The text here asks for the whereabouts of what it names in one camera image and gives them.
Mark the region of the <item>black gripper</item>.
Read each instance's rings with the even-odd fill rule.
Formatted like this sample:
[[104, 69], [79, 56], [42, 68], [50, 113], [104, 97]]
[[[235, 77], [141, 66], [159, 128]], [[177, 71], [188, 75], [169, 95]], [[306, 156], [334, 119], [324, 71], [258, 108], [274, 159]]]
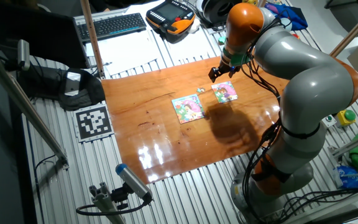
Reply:
[[229, 73], [229, 78], [232, 78], [235, 73], [237, 73], [241, 69], [240, 66], [231, 67], [221, 62], [219, 67], [212, 67], [208, 73], [209, 79], [214, 83], [218, 77], [222, 74]]

